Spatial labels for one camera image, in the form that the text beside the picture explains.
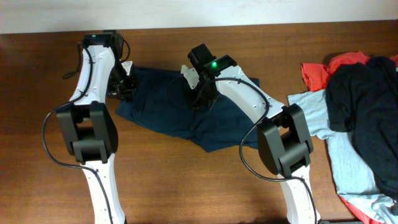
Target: wooden tabletop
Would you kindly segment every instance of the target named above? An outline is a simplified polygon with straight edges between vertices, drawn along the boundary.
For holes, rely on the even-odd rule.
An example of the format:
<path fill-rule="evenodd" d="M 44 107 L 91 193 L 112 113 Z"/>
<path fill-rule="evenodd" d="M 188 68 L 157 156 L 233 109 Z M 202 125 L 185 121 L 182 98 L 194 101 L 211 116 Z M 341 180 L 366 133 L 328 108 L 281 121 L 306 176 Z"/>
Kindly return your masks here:
<path fill-rule="evenodd" d="M 300 63 L 327 62 L 331 55 L 362 50 L 398 54 L 398 21 L 286 24 L 188 29 L 121 30 L 137 66 L 180 70 L 190 49 L 205 43 L 216 56 L 229 54 L 261 88 L 287 104 L 286 96 L 307 91 Z M 85 177 L 59 167 L 42 148 L 45 115 L 67 101 L 78 76 L 76 43 L 85 32 L 0 35 L 0 220 L 2 223 L 94 223 Z M 242 165 L 238 147 L 206 153 L 190 141 L 158 134 L 114 114 L 119 132 L 115 173 L 128 223 L 252 223 L 283 220 L 279 184 L 258 179 Z M 74 162 L 52 118 L 49 149 Z M 312 138 L 310 181 L 324 220 L 354 216 L 336 194 L 326 144 Z M 244 154 L 266 170 L 254 149 Z"/>

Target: sleeve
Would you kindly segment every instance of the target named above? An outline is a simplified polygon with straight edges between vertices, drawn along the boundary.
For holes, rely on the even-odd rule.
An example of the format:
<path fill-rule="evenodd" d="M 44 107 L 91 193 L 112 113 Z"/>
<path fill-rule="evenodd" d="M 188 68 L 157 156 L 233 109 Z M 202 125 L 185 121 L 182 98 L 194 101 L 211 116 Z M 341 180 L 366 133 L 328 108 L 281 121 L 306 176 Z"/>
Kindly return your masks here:
<path fill-rule="evenodd" d="M 290 105 L 295 103 L 303 109 L 311 136 L 319 139 L 335 137 L 336 133 L 329 128 L 324 90 L 290 95 L 287 100 Z"/>

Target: navy blue fabric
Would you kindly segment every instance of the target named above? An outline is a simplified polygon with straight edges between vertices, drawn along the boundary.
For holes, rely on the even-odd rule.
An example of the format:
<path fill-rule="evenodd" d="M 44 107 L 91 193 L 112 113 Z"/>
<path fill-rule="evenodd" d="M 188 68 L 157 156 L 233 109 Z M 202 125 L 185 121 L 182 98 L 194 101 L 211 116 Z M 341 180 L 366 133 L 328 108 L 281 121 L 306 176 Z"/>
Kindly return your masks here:
<path fill-rule="evenodd" d="M 184 97 L 189 86 L 180 72 L 133 69 L 139 79 L 139 88 L 133 100 L 122 101 L 116 111 L 129 121 L 158 133 L 191 140 L 206 152 L 239 145 L 253 126 L 243 111 L 223 95 L 210 109 L 189 110 Z M 252 82 L 259 85 L 258 79 L 252 79 Z M 256 131 L 248 136 L 245 146 L 258 148 Z"/>

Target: light blue cloth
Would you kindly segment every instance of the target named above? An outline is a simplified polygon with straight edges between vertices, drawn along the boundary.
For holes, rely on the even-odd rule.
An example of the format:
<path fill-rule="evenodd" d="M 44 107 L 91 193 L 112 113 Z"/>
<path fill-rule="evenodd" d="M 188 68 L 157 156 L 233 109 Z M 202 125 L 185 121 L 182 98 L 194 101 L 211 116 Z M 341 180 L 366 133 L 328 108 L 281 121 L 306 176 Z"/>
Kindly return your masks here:
<path fill-rule="evenodd" d="M 289 104 L 296 103 L 303 109 L 310 135 L 326 139 L 337 194 L 373 220 L 397 224 L 398 216 L 390 212 L 394 202 L 376 187 L 372 170 L 352 147 L 352 133 L 337 133 L 329 128 L 325 91 L 291 95 L 287 99 Z"/>

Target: folded cloth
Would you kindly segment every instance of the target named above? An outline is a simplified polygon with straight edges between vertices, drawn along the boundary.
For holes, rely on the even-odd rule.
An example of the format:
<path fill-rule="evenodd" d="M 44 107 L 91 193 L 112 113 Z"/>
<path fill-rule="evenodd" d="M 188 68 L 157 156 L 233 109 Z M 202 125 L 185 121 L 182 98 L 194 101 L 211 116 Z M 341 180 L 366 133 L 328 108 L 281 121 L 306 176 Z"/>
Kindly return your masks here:
<path fill-rule="evenodd" d="M 338 55 L 330 60 L 329 65 L 303 63 L 301 64 L 301 73 L 305 85 L 310 91 L 324 90 L 334 72 L 340 65 L 353 65 L 355 63 L 366 64 L 370 57 L 362 52 L 349 52 Z M 391 57 L 398 67 L 398 55 Z"/>
<path fill-rule="evenodd" d="M 320 90 L 287 99 L 290 105 L 296 103 L 303 109 L 310 135 L 326 139 L 337 194 L 357 208 L 353 213 L 364 223 L 373 223 L 373 220 L 398 223 L 398 216 L 391 212 L 394 201 L 376 187 L 372 170 L 351 143 L 353 133 L 338 133 L 329 128 L 325 96 L 325 91 Z M 358 215 L 358 210 L 365 216 Z"/>
<path fill-rule="evenodd" d="M 380 191 L 398 200 L 398 76 L 375 57 L 342 65 L 326 88 L 330 129 L 353 131 L 353 146 L 374 172 Z"/>
<path fill-rule="evenodd" d="M 193 141 L 206 152 L 239 145 L 252 121 L 229 98 L 220 95 L 208 109 L 188 109 L 184 95 L 190 91 L 180 72 L 134 67 L 139 88 L 132 101 L 122 101 L 116 111 L 124 119 L 157 133 Z M 259 86 L 258 79 L 251 79 Z M 245 146 L 255 149 L 257 133 Z"/>

